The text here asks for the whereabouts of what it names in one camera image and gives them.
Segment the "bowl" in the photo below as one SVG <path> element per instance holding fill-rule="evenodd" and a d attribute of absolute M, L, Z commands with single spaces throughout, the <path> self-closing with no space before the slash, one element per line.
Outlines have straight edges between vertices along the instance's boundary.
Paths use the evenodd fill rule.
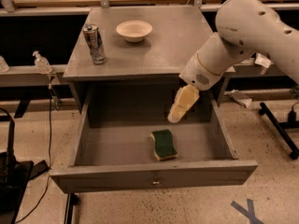
<path fill-rule="evenodd" d="M 125 21 L 118 25 L 116 31 L 129 42 L 140 42 L 152 31 L 152 26 L 145 21 Z"/>

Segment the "white bottle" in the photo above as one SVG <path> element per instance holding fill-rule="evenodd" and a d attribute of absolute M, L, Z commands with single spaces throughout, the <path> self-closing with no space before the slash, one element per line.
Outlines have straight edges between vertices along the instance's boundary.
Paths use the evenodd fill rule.
<path fill-rule="evenodd" d="M 47 58 L 41 56 L 37 50 L 33 53 L 33 56 L 36 57 L 35 65 L 40 74 L 48 74 L 52 71 L 52 67 L 50 66 Z"/>
<path fill-rule="evenodd" d="M 0 72 L 6 72 L 9 69 L 7 62 L 0 56 Z"/>

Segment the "floor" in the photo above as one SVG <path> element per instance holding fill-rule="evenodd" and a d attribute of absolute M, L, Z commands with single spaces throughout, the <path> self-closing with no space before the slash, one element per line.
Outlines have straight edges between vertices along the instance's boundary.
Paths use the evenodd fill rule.
<path fill-rule="evenodd" d="M 269 119 L 258 114 L 259 103 L 264 101 L 279 121 L 285 121 L 297 100 L 286 90 L 248 91 L 246 94 L 253 99 L 248 108 L 230 99 L 224 99 L 221 104 L 221 114 L 239 159 L 259 163 L 244 185 L 79 194 L 73 223 L 297 224 L 299 160 L 289 158 L 289 148 Z M 17 104 L 2 102 L 0 106 L 13 115 Z M 23 118 L 15 119 L 18 161 L 49 161 L 49 107 L 47 100 L 33 101 Z M 52 169 L 67 167 L 79 118 L 71 99 L 63 100 L 59 111 L 52 107 Z M 295 141 L 299 139 L 299 132 L 292 131 L 290 136 Z M 48 174 L 43 174 L 29 182 L 17 219 L 36 205 L 47 177 Z M 64 223 L 65 202 L 66 195 L 51 180 L 44 199 L 21 223 Z"/>

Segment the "blue tape cross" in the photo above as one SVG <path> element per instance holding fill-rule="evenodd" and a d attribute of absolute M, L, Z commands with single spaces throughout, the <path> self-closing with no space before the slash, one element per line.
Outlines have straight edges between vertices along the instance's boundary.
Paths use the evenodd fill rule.
<path fill-rule="evenodd" d="M 249 210 L 246 210 L 243 206 L 239 205 L 235 201 L 233 201 L 231 204 L 232 207 L 249 219 L 250 224 L 263 224 L 262 221 L 255 216 L 253 200 L 247 199 L 247 205 Z"/>

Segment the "green sponge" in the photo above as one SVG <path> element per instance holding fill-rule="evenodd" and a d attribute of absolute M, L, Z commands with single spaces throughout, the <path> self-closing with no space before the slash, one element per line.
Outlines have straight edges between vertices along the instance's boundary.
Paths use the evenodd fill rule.
<path fill-rule="evenodd" d="M 154 131 L 150 134 L 155 142 L 155 156 L 158 161 L 174 159 L 178 156 L 169 130 Z"/>

